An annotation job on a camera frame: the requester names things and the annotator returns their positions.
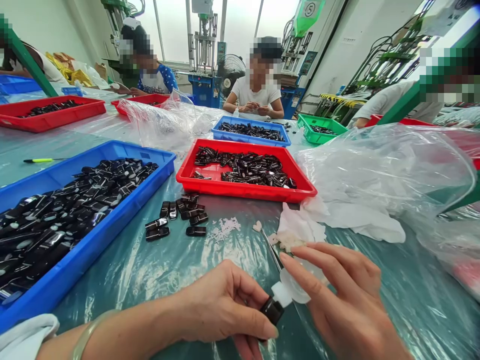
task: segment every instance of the person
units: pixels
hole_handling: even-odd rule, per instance
[[[310,296],[315,327],[338,359],[413,360],[382,304],[381,272],[375,264],[360,252],[328,243],[308,243],[292,252],[321,268],[336,289],[331,291],[293,257],[280,254]],[[268,298],[252,277],[224,260],[179,292],[117,312],[93,331],[85,324],[53,337],[53,331],[44,329],[40,340],[22,343],[15,337],[21,323],[0,336],[0,358],[71,359],[76,348],[76,359],[148,359],[176,342],[232,337],[243,359],[261,359],[259,339],[279,336],[259,311]]]
[[[147,94],[171,94],[173,89],[178,90],[174,72],[157,60],[140,21],[131,17],[125,18],[121,28],[120,46],[140,68],[140,78],[137,87],[128,89],[119,84],[117,93],[137,97]]]
[[[249,75],[238,78],[230,95],[223,104],[223,110],[234,113],[238,100],[240,117],[253,120],[282,119],[280,87],[268,79],[270,70],[282,57],[282,45],[275,37],[262,37],[255,43],[250,55]]]
[[[370,116],[385,115],[415,83],[416,81],[398,82],[377,92],[356,112],[347,128],[362,129],[370,121]],[[408,117],[431,124],[443,107],[443,102],[421,102],[408,113]]]
[[[36,48],[22,41],[28,53],[37,63],[40,70],[45,74],[49,82],[69,86],[62,73],[51,63],[51,61]],[[0,75],[13,75],[24,78],[31,78],[27,68],[22,64],[9,44],[0,36],[0,49],[3,49],[3,62],[0,68]]]

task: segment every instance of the table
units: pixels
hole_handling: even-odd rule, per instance
[[[22,100],[44,95],[23,96]],[[89,96],[105,100],[107,112],[40,134],[0,128],[0,187],[52,165],[25,164],[23,159],[66,158],[111,139],[140,143],[136,129],[110,105],[110,101],[118,99],[116,94],[89,90]],[[212,118],[222,114],[218,109],[199,107],[198,110],[211,111]],[[312,147],[301,132],[293,134],[296,124],[289,130],[292,146],[288,149],[292,154]],[[181,163],[178,158],[176,170]],[[158,217],[162,201],[174,201],[182,192],[172,174],[98,257],[53,311],[60,320],[60,332],[95,319],[107,310],[125,309],[175,293],[223,259],[234,261],[270,291],[279,279],[278,271],[265,240],[252,226],[260,220],[267,235],[275,232],[282,204],[201,195],[199,203],[206,206],[210,219],[207,230],[218,226],[219,219],[236,217],[240,231],[216,243],[187,237],[188,223],[177,219],[169,223],[168,237],[147,243],[144,224]],[[377,242],[349,229],[328,226],[327,241],[361,251],[381,268],[385,307],[416,359],[476,359],[480,351],[479,304],[419,244],[408,225],[402,225],[407,236],[404,244]],[[318,336],[304,305],[289,306],[278,329],[280,337],[262,349],[265,359],[335,358]],[[239,356],[233,342],[225,340],[209,344],[178,343],[155,358],[239,359]]]

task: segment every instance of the blue machine base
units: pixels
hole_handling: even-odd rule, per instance
[[[285,113],[283,118],[290,120],[294,116],[297,106],[305,95],[305,89],[303,87],[282,86],[280,92],[281,105],[283,106],[283,112]]]
[[[192,93],[195,96],[195,105],[218,109],[220,97],[214,97],[215,84],[210,76],[188,75]]]

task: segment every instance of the white label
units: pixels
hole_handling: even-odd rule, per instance
[[[303,11],[301,12],[302,18],[313,18],[317,17],[317,14],[320,10],[320,1],[307,1],[303,5]]]
[[[344,44],[348,44],[348,45],[353,45],[357,42],[357,39],[355,37],[344,37],[342,40],[341,40],[342,43]]]

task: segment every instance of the hand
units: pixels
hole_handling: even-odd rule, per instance
[[[380,299],[380,269],[360,252],[328,243],[292,247],[323,270],[333,293],[298,261],[281,262],[311,297],[308,308],[322,338],[339,359],[411,360]]]
[[[240,106],[238,108],[239,113],[253,113],[260,107],[260,104],[255,101],[249,101],[245,104],[245,106]]]
[[[258,115],[261,116],[270,116],[270,106],[260,106],[258,108]]]
[[[138,96],[143,96],[143,95],[148,95],[146,92],[137,89],[136,87],[131,87],[130,88],[130,95],[132,95],[134,98]]]
[[[182,338],[204,343],[233,336],[243,359],[261,359],[258,339],[277,338],[277,328],[258,311],[269,296],[230,260],[177,294],[185,321]]]

